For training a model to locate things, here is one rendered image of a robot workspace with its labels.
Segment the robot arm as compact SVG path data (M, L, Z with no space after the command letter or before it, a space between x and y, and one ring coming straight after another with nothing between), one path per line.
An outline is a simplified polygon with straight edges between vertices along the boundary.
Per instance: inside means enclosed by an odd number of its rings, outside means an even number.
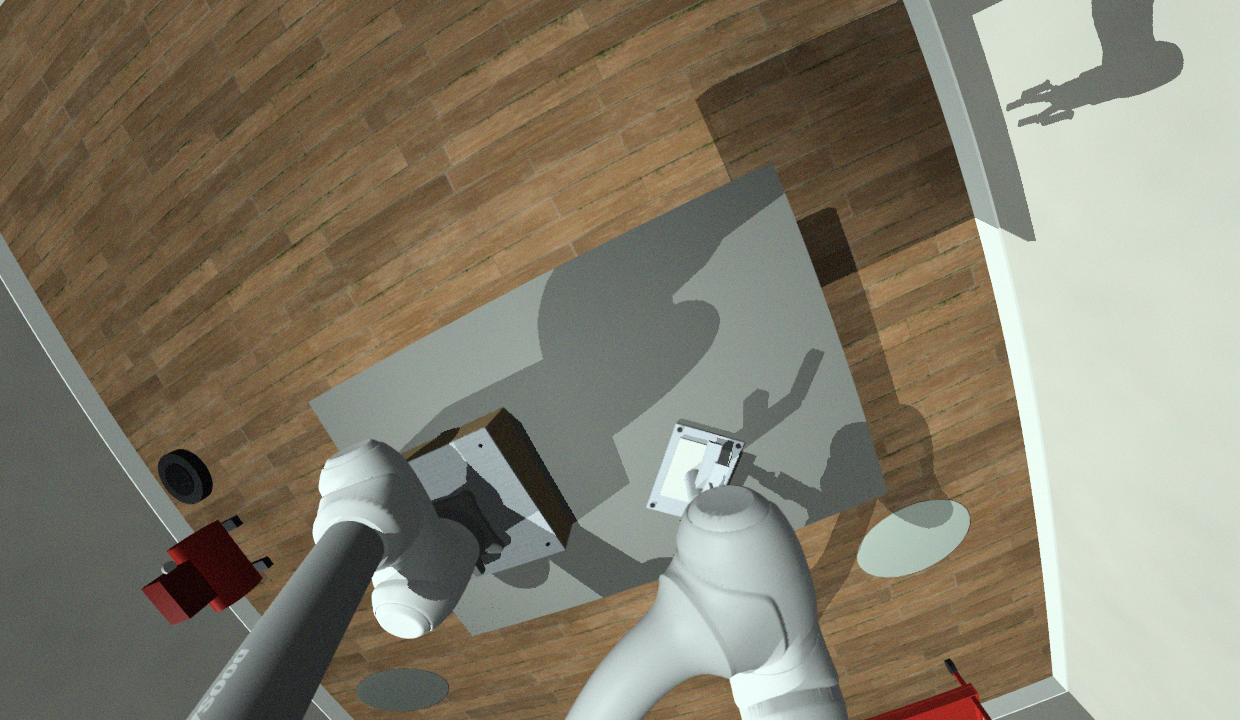
M432 503L376 439L329 457L319 490L312 551L186 720L303 720L370 579L378 623L415 638L482 577L480 556L503 551L472 491ZM706 490L676 543L655 604L565 720L644 720L701 674L730 679L742 720L848 720L808 563L776 503L745 486Z

